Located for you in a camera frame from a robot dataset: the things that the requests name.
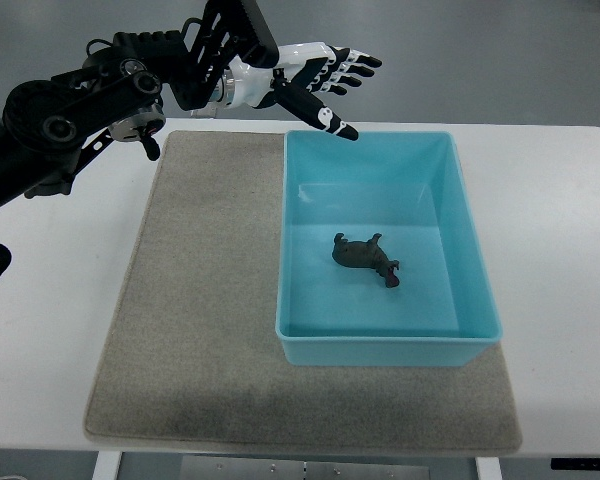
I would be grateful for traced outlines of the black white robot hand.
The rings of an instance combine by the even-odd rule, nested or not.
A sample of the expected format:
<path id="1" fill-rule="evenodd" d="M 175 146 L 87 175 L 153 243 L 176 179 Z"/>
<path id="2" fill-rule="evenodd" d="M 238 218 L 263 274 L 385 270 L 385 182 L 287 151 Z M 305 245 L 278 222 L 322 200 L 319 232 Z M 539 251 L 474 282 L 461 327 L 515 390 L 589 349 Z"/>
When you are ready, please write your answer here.
<path id="1" fill-rule="evenodd" d="M 345 95 L 350 88 L 361 86 L 364 78 L 372 77 L 382 61 L 324 42 L 284 45 L 278 52 L 278 63 L 272 68 L 252 67 L 234 58 L 222 79 L 224 92 L 218 105 L 225 109 L 278 105 L 317 130 L 357 140 L 358 131 L 316 95 Z"/>

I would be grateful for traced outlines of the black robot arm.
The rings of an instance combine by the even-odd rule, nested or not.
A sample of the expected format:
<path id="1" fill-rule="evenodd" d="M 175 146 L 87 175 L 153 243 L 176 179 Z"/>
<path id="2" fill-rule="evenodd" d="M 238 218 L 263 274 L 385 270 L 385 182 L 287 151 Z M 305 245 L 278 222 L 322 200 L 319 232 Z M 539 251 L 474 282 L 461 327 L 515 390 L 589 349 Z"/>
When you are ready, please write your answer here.
<path id="1" fill-rule="evenodd" d="M 15 87 L 0 118 L 0 207 L 23 195 L 67 195 L 73 181 L 115 141 L 116 127 L 140 142 L 150 160 L 160 150 L 161 92 L 183 110 L 219 99 L 234 58 L 251 67 L 277 64 L 278 47 L 254 1 L 209 1 L 191 46 L 185 29 L 119 32 L 88 54 L 82 68 Z"/>

